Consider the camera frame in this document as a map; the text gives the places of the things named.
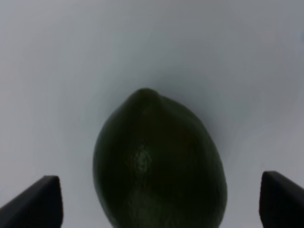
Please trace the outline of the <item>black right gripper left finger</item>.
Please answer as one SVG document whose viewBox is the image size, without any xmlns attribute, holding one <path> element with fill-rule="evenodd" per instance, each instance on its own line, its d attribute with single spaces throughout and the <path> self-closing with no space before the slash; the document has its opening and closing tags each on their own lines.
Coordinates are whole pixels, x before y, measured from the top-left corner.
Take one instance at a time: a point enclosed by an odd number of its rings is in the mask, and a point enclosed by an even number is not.
<svg viewBox="0 0 304 228">
<path fill-rule="evenodd" d="M 58 176 L 43 176 L 0 208 L 2 228 L 60 228 L 63 200 Z"/>
</svg>

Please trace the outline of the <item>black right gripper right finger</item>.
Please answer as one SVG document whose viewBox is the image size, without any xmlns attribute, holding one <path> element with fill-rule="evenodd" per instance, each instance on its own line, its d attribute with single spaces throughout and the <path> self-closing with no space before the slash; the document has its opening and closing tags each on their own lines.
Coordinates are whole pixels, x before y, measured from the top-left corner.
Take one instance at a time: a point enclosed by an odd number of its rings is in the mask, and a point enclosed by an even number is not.
<svg viewBox="0 0 304 228">
<path fill-rule="evenodd" d="M 265 228 L 303 228 L 304 189 L 276 171 L 263 172 L 259 215 Z"/>
</svg>

